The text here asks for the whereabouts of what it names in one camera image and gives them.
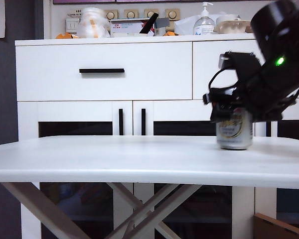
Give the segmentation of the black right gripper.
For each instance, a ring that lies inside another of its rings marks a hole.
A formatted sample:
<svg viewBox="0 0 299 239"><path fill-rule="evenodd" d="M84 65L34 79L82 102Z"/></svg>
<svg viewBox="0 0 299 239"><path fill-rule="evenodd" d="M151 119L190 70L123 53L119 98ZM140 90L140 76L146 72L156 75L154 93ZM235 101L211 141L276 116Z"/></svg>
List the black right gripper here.
<svg viewBox="0 0 299 239"><path fill-rule="evenodd" d="M225 52L220 71L235 70L237 82L229 87L209 87L204 104L212 104L210 120L227 121L242 107L253 122L278 121L299 95L299 53L285 52L260 64L253 53Z"/></svg>

